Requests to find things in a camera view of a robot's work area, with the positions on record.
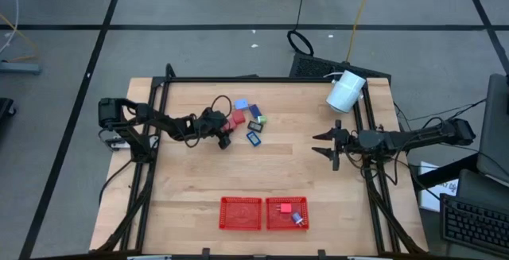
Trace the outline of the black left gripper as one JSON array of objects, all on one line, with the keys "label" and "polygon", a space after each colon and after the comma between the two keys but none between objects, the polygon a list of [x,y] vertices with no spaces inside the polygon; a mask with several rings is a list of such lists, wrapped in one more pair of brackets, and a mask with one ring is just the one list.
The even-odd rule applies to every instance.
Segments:
[{"label": "black left gripper", "polygon": [[217,137],[219,140],[218,146],[221,149],[226,149],[231,144],[230,134],[235,131],[231,128],[228,120],[231,114],[231,111],[222,113],[207,107],[201,116],[194,121],[197,131],[196,138],[200,140],[202,138]]}]

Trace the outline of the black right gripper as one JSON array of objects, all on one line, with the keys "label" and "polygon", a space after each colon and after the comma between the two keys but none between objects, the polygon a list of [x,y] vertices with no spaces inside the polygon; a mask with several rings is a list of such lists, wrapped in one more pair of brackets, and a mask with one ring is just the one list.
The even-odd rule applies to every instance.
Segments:
[{"label": "black right gripper", "polygon": [[340,120],[335,121],[335,126],[328,132],[313,136],[316,140],[333,140],[333,149],[313,147],[312,150],[332,160],[332,170],[338,171],[340,168],[340,154],[346,151],[346,147],[354,143],[352,135],[348,130],[342,128]]}]

